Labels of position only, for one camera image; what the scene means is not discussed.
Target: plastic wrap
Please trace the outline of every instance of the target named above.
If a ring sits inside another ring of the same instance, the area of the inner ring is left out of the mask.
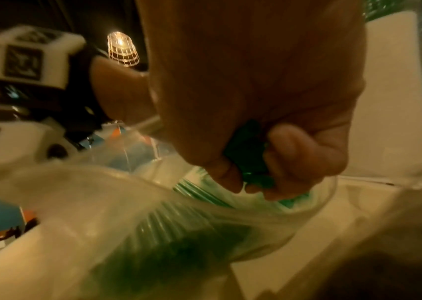
[[[131,131],[65,163],[15,173],[0,181],[0,197],[42,221],[51,299],[115,300],[151,297],[184,279],[198,285],[232,261],[278,249],[335,189],[329,179],[311,205],[285,210],[238,197],[219,205],[173,190],[191,170],[169,145]]]

